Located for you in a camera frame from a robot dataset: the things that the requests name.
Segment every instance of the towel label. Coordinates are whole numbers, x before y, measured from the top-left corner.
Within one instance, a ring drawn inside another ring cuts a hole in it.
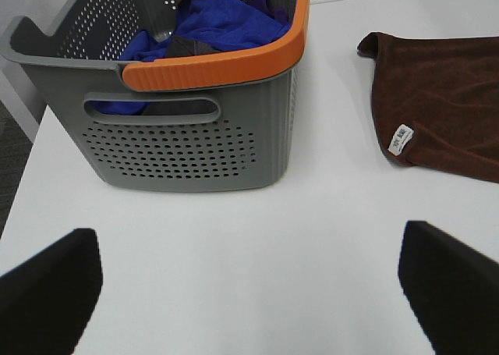
[[[388,150],[395,156],[399,156],[402,151],[404,151],[405,145],[412,139],[413,135],[413,129],[407,125],[401,124],[397,131],[395,131],[395,134],[393,134]]]

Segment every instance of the blue cloth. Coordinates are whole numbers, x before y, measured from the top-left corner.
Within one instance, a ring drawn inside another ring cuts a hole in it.
[[[169,39],[157,43],[147,31],[140,31],[119,60],[153,62],[162,59],[174,36],[202,41],[219,51],[256,48],[276,41],[290,27],[290,22],[281,23],[241,0],[182,0],[176,28]],[[99,112],[112,115],[139,114],[146,106],[145,102],[94,102]]]

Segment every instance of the gray carpet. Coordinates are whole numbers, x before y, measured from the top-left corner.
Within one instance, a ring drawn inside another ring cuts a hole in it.
[[[32,143],[0,103],[0,236],[2,236]]]

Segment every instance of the laundry basket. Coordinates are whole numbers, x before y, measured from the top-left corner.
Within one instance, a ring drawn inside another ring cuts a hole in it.
[[[14,19],[0,52],[21,64],[105,182],[185,192],[262,187],[288,164],[309,8],[309,0],[271,1],[292,27],[259,48],[118,61],[138,31],[157,41],[170,35],[178,0],[68,0],[47,34]],[[164,113],[105,115],[92,101],[147,101]]]

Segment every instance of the brown towel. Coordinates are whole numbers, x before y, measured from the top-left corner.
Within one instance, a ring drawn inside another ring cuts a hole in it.
[[[372,109],[386,155],[499,183],[499,37],[371,33],[358,49],[376,59]]]

